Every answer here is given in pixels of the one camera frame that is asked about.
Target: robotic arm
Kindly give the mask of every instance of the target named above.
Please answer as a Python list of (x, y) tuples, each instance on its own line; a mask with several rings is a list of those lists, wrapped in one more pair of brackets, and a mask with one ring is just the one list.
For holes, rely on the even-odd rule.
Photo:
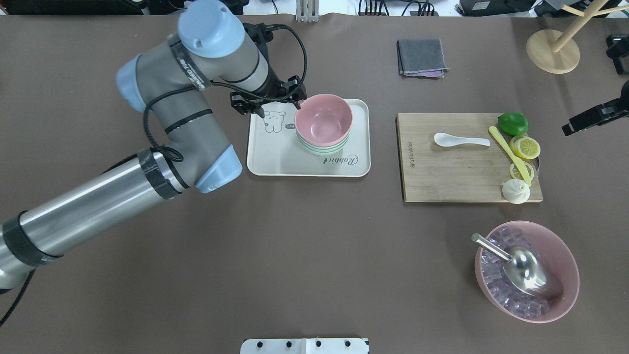
[[(231, 105), (243, 115), (261, 113), (271, 101), (299, 108), (306, 98), (305, 50), (301, 79), (284, 83), (268, 64), (265, 43), (280, 28), (296, 36), (284, 25), (243, 26), (220, 1), (199, 0), (181, 14), (176, 34), (125, 64), (116, 82), (129, 104), (144, 112), (153, 147), (7, 220), (0, 231), (0, 294), (35, 268), (190, 186), (208, 193), (240, 175), (238, 157), (200, 90), (234, 89)], [(149, 111), (169, 137), (166, 146), (158, 146), (148, 131)]]

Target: folded towel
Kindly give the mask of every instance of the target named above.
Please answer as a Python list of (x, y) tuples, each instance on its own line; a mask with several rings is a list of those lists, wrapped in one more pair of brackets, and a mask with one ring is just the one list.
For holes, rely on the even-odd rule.
[(400, 39), (397, 47), (400, 75), (443, 77), (443, 71), (449, 69), (440, 39)]

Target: wooden cutting board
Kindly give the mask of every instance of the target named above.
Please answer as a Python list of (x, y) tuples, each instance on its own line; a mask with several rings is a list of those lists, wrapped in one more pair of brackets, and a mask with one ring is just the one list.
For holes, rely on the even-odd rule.
[[(511, 179), (511, 159), (489, 135), (500, 113), (398, 113), (398, 144), (406, 202), (507, 202), (501, 184)], [(434, 135), (489, 139), (491, 146), (441, 147)], [(504, 135), (509, 142), (511, 136)], [(541, 202), (537, 173), (528, 202)]]

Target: brown table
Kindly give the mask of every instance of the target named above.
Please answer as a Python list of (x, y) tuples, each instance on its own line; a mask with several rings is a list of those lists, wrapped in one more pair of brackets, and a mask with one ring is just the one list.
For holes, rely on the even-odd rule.
[[(372, 353), (629, 351), (629, 120), (564, 137), (568, 118), (620, 95), (626, 77), (592, 20), (581, 62), (552, 75), (526, 56), (529, 35), (571, 19), (365, 18), (283, 22), (308, 49), (308, 94), (370, 108), (363, 178), (273, 178), (244, 171), (187, 191), (35, 273), (0, 331), (2, 353), (238, 353), (246, 338), (359, 336)], [(175, 29), (173, 16), (0, 17), (0, 219), (36, 207), (146, 148), (116, 71)], [(397, 73), (399, 38), (441, 38), (444, 79)], [(290, 34), (270, 44), (280, 77), (301, 72)], [(241, 160), (248, 119), (228, 92), (207, 97)], [(543, 148), (542, 203), (404, 203), (398, 112), (521, 111)], [(581, 293), (559, 321), (528, 324), (493, 307), (474, 278), (473, 232), (530, 220), (571, 248)], [(0, 309), (17, 290), (0, 297)]]

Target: white label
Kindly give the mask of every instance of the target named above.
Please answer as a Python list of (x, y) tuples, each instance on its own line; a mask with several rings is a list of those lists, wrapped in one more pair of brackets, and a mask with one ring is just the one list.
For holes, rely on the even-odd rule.
[(475, 3), (472, 11), (484, 10), (489, 7), (489, 1), (483, 1), (481, 3)]

